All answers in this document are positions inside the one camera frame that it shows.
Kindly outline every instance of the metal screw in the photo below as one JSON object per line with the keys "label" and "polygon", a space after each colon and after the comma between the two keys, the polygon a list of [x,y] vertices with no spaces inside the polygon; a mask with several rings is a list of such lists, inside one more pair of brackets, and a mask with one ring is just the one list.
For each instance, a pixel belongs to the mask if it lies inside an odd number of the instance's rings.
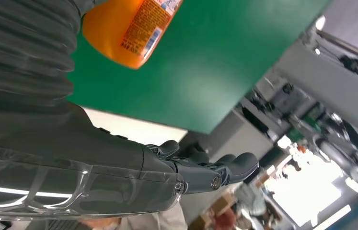
{"label": "metal screw", "polygon": [[211,182],[211,187],[214,189],[214,190],[217,190],[221,187],[221,177],[220,176],[215,176],[213,181]]}

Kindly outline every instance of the transparent plastic cover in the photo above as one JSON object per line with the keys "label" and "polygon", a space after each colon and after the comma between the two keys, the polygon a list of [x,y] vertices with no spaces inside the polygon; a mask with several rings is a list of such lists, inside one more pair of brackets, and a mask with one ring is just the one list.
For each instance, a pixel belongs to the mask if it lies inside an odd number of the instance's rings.
{"label": "transparent plastic cover", "polygon": [[171,208],[179,174],[43,159],[0,148],[0,219],[121,217]]}

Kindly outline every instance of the metal frame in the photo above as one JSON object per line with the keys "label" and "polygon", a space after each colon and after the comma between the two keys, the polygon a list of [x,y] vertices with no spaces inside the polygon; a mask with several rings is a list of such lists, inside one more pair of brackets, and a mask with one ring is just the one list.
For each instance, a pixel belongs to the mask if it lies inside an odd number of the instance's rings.
{"label": "metal frame", "polygon": [[276,68],[292,84],[358,128],[358,76],[330,63],[300,41],[292,45]]}

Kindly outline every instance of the bottle label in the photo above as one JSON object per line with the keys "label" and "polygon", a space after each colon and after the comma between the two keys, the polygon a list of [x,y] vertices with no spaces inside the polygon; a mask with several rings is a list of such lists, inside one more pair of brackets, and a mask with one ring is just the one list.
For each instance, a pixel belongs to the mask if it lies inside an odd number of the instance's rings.
{"label": "bottle label", "polygon": [[121,47],[146,59],[181,1],[144,0],[122,38]]}

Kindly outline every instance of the white panel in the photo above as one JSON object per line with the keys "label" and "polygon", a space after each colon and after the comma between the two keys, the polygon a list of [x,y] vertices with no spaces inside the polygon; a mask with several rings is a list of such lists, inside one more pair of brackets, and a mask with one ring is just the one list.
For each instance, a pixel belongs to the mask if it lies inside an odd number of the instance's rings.
{"label": "white panel", "polygon": [[179,142],[187,130],[129,117],[105,113],[93,109],[84,109],[95,127],[102,127],[112,135],[121,135],[141,144],[161,145],[167,140]]}

